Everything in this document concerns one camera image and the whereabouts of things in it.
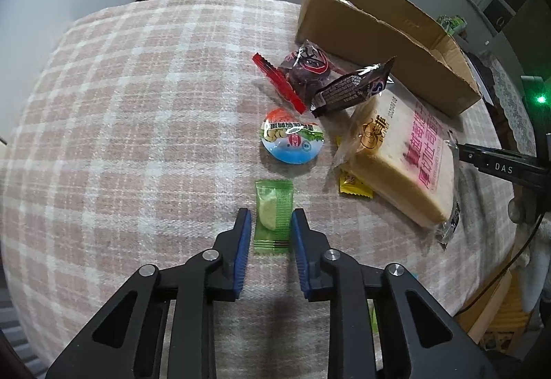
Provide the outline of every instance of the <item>transparent plastic packaging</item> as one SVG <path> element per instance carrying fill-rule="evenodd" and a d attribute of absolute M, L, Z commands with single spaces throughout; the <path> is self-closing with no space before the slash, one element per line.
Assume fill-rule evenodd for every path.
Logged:
<path fill-rule="evenodd" d="M 459 221 L 457 145 L 395 77 L 356 107 L 333 165 L 354 175 L 444 246 Z"/>

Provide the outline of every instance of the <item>green plastic wrapper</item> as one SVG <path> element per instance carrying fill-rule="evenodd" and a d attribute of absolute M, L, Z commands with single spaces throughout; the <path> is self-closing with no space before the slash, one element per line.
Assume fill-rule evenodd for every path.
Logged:
<path fill-rule="evenodd" d="M 254 252 L 280 254 L 289 252 L 293 182 L 258 180 L 256 185 L 256 227 Z"/>

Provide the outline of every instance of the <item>checkered fabric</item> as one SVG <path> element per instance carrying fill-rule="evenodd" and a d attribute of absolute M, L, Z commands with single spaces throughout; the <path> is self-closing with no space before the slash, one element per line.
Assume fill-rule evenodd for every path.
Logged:
<path fill-rule="evenodd" d="M 503 260 L 509 183 L 462 165 L 461 224 L 443 251 L 381 198 L 339 195 L 331 135 L 307 165 L 262 147 L 260 124 L 279 103 L 251 56 L 282 60 L 298 12 L 270 0 L 153 0 L 64 34 L 2 175 L 9 288 L 46 362 L 140 265 L 211 247 L 239 207 L 254 209 L 256 179 L 293 179 L 295 207 L 331 246 L 363 264 L 403 263 L 451 313 Z M 462 142 L 499 147 L 482 102 L 452 124 Z M 326 377 L 329 303 L 304 300 L 291 256 L 251 253 L 241 299 L 216 304 L 215 319 L 219 377 Z"/>

